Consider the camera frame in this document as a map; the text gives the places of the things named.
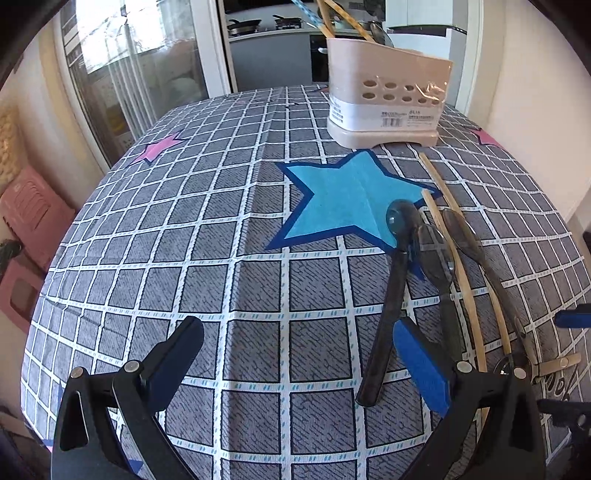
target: tablecloth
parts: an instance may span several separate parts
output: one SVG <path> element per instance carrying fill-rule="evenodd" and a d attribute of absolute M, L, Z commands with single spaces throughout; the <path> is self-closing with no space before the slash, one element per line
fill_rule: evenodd
<path fill-rule="evenodd" d="M 335 163 L 351 152 L 327 133 L 327 100 L 318 86 L 297 86 L 177 108 L 105 176 L 60 245 L 27 340 L 22 409 L 49 445 L 73 367 L 117 370 L 194 314 L 204 322 L 203 349 L 159 419 L 199 478 L 394 479 L 404 471 L 438 419 L 400 360 L 392 356 L 377 406 L 354 402 L 387 255 L 355 235 L 265 249 L 302 195 L 275 163 Z M 439 131 L 435 148 L 373 150 L 388 171 L 427 184 L 418 153 L 435 163 L 534 331 L 538 354 L 581 352 L 571 397 L 591 400 L 591 338 L 551 321 L 591 301 L 571 233 L 519 162 L 477 125 L 447 106 Z M 482 275 L 464 260 L 492 369 L 502 356 L 498 328 Z M 410 274 L 407 313 L 435 340 L 437 303 L 436 290 Z M 472 346 L 466 356 L 474 361 Z M 559 374 L 562 383 L 571 371 Z M 536 385 L 536 395 L 554 398 L 557 384 Z M 147 478 L 120 416 L 112 418 Z M 551 458 L 567 430 L 541 421 Z M 455 474 L 479 429 L 477 419 Z"/>

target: black spoon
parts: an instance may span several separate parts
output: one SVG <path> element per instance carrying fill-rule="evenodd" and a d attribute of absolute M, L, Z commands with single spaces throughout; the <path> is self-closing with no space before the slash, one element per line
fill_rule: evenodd
<path fill-rule="evenodd" d="M 382 314 L 379 318 L 378 330 L 374 337 L 374 345 L 365 371 L 356 402 L 362 407 L 372 407 L 378 401 L 384 375 L 388 368 L 390 351 L 392 349 L 392 329 L 394 322 L 400 318 L 402 301 L 404 300 L 404 286 L 408 270 L 408 247 L 413 239 L 414 231 L 421 222 L 417 208 L 408 200 L 393 201 L 386 212 L 386 222 L 389 230 L 395 236 L 397 246 L 390 255 L 390 275 Z"/>
<path fill-rule="evenodd" d="M 450 287 L 456 264 L 447 242 L 433 225 L 420 225 L 415 236 L 415 253 L 421 269 L 439 292 L 443 346 L 454 362 L 462 360 L 462 330 Z"/>
<path fill-rule="evenodd" d="M 502 310 L 507 316 L 507 319 L 509 320 L 514 332 L 517 334 L 518 342 L 521 345 L 523 352 L 525 352 L 529 363 L 536 365 L 538 361 L 535 354 L 535 348 L 532 345 L 530 339 L 527 338 L 525 329 L 519 319 L 517 311 L 515 310 L 515 306 L 509 298 L 509 294 L 503 287 L 499 275 L 496 274 L 495 270 L 484 256 L 482 247 L 478 243 L 474 232 L 472 232 L 472 229 L 466 220 L 464 220 L 464 217 L 453 210 L 446 209 L 442 212 L 442 215 L 447 229 L 449 230 L 450 235 L 457 247 L 462 250 L 466 256 L 473 259 L 482 267 L 482 270 L 486 275 L 486 279 L 491 284 L 492 289 L 499 299 Z"/>

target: white label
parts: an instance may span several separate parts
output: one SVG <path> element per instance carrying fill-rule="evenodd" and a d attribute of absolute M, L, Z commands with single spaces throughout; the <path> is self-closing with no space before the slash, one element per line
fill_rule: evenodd
<path fill-rule="evenodd" d="M 442 110 L 442 105 L 358 105 L 330 97 L 330 119 L 352 132 L 435 130 Z"/>

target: utensil holder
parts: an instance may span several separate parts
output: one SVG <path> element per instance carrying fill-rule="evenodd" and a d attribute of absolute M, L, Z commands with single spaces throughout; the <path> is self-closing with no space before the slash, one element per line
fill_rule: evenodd
<path fill-rule="evenodd" d="M 328 132 L 346 148 L 437 144 L 453 62 L 352 38 L 328 38 Z"/>

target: metal bolt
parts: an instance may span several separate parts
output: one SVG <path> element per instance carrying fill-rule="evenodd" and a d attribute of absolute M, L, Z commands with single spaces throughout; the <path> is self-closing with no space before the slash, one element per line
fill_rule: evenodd
<path fill-rule="evenodd" d="M 139 362 L 137 360 L 132 360 L 131 362 L 127 362 L 123 369 L 127 372 L 132 374 L 133 372 L 137 372 L 139 368 Z"/>
<path fill-rule="evenodd" d="M 523 380 L 525 377 L 527 377 L 527 373 L 525 370 L 523 370 L 521 367 L 517 367 L 513 370 L 513 374 L 519 378 L 520 380 Z"/>
<path fill-rule="evenodd" d="M 76 368 L 72 369 L 70 376 L 72 378 L 78 378 L 78 377 L 81 377 L 83 373 L 84 373 L 84 370 L 82 369 L 82 367 L 76 367 Z"/>
<path fill-rule="evenodd" d="M 456 365 L 456 368 L 458 369 L 458 371 L 462 372 L 463 374 L 468 374 L 472 371 L 472 366 L 470 363 L 468 362 L 458 362 Z"/>

